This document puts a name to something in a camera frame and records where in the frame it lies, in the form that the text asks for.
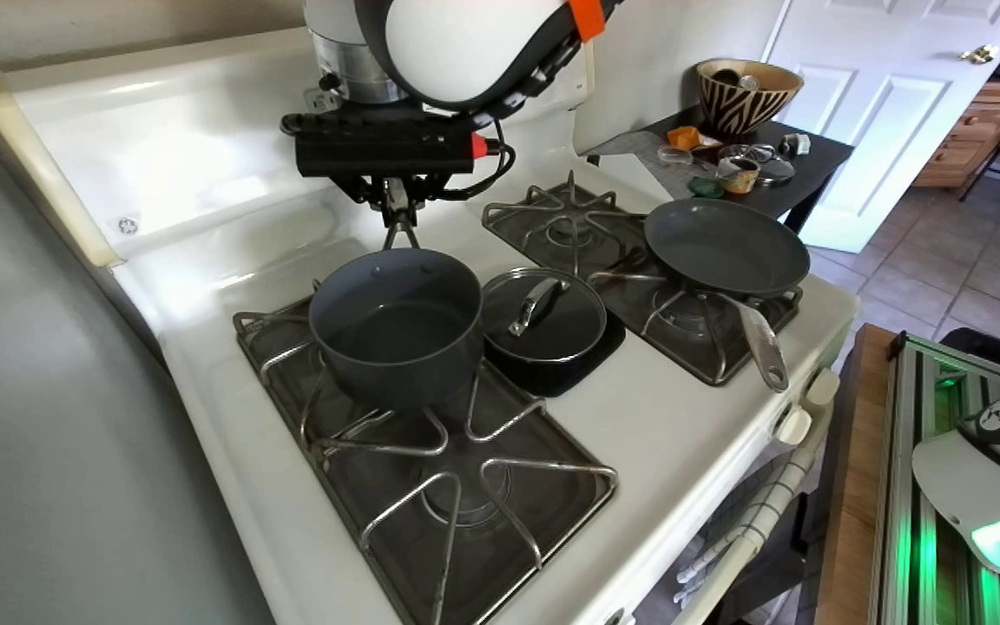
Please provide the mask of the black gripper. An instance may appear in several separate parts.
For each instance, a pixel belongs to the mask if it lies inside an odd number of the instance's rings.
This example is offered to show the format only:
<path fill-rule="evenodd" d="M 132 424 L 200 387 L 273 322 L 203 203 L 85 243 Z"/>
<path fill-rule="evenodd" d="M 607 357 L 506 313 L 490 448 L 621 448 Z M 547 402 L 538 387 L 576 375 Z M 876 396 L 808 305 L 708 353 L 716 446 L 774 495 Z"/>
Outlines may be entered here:
<path fill-rule="evenodd" d="M 387 241 L 384 252 L 394 252 L 398 231 L 404 227 L 414 252 L 422 252 L 416 241 L 416 210 L 423 203 L 436 203 L 448 190 L 448 175 L 335 175 L 335 183 L 363 206 L 373 206 L 384 213 Z"/>

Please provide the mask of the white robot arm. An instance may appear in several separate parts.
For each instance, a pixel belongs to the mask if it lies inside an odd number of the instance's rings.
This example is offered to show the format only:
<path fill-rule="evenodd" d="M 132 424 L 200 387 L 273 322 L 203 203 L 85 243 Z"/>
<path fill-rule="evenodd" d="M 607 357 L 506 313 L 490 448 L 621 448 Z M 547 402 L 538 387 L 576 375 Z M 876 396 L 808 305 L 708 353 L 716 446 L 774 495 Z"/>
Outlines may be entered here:
<path fill-rule="evenodd" d="M 621 0 L 306 0 L 315 99 L 284 116 L 303 177 L 416 241 L 423 203 L 490 190 L 519 159 L 503 123 L 553 87 Z"/>

